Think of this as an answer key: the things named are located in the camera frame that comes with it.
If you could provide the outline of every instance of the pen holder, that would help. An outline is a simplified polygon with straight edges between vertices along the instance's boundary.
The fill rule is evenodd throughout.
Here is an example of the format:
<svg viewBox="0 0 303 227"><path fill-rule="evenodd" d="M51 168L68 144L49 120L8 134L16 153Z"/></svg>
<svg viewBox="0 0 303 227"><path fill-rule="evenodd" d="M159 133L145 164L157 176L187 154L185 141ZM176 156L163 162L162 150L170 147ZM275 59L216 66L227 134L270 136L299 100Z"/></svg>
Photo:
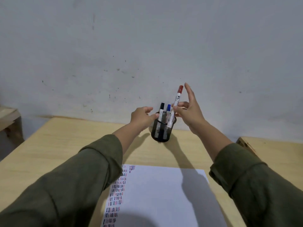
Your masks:
<svg viewBox="0 0 303 227"><path fill-rule="evenodd" d="M172 128L176 123L177 119L174 117ZM158 119L155 119L154 125L152 127L151 136L157 142L167 142L169 140L170 134L172 133L172 128L167 127L167 123L161 122Z"/></svg>

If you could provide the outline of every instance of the shirt cuff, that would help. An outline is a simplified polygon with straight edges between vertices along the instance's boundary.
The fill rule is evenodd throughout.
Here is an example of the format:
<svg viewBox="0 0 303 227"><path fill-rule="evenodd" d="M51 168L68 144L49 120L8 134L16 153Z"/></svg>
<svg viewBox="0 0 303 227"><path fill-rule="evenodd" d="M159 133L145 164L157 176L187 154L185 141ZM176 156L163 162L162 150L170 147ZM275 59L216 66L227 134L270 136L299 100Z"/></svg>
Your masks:
<svg viewBox="0 0 303 227"><path fill-rule="evenodd" d="M252 152L236 143L224 147L210 167L209 175L231 196L236 181L251 167L262 162Z"/></svg>
<svg viewBox="0 0 303 227"><path fill-rule="evenodd" d="M118 179L119 176L122 175L122 145L120 140L115 135L105 135L97 141L83 147L80 151L84 149L94 149L102 154L107 160L109 177L106 187L108 187L111 183Z"/></svg>

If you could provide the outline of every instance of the red marker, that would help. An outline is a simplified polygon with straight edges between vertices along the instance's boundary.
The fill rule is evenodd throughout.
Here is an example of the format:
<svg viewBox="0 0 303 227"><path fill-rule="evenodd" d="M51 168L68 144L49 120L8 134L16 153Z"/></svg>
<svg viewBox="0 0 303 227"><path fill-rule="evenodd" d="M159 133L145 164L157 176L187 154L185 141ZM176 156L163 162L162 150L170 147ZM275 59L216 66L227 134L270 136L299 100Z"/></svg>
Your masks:
<svg viewBox="0 0 303 227"><path fill-rule="evenodd" d="M182 90L183 90L183 85L180 85L180 87L179 87L179 89L178 89L178 93L177 93L176 99L175 99L174 106L178 106L178 103L179 103L179 100L180 100L180 96L181 96L181 94L182 94ZM175 111L174 111L174 109L172 108L172 109L171 109L171 115L170 115L170 118L169 118L169 122L167 123L167 127L168 127L168 128L172 128L172 124L173 124L173 121L174 121L174 117L175 117Z"/></svg>

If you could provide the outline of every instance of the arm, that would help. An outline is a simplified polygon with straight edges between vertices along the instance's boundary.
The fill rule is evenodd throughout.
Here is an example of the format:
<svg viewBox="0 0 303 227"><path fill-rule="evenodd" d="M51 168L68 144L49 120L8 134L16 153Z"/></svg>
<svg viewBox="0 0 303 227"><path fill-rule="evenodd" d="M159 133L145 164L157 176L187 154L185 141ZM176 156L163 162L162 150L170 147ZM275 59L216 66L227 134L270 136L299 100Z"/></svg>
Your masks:
<svg viewBox="0 0 303 227"><path fill-rule="evenodd" d="M122 173L122 154L157 117L150 110L138 108L129 124L40 177L0 213L0 226L88 226L101 192Z"/></svg>
<svg viewBox="0 0 303 227"><path fill-rule="evenodd" d="M214 162L210 176L233 199L246 225L303 226L303 192L210 125L186 83L185 88L189 103L174 107L176 116L203 142Z"/></svg>

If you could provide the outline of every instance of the green sleeve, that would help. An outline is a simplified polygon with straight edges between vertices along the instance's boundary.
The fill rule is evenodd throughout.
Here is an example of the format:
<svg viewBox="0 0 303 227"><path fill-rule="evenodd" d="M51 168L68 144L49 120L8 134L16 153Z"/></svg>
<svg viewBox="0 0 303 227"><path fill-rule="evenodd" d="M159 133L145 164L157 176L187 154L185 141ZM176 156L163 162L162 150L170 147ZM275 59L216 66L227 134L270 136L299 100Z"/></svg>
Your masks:
<svg viewBox="0 0 303 227"><path fill-rule="evenodd" d="M303 226L303 191L240 145L222 149L209 174L233 199L247 226Z"/></svg>
<svg viewBox="0 0 303 227"><path fill-rule="evenodd" d="M119 139L102 137L30 185L0 213L0 226L88 226L101 192L121 175L121 164Z"/></svg>

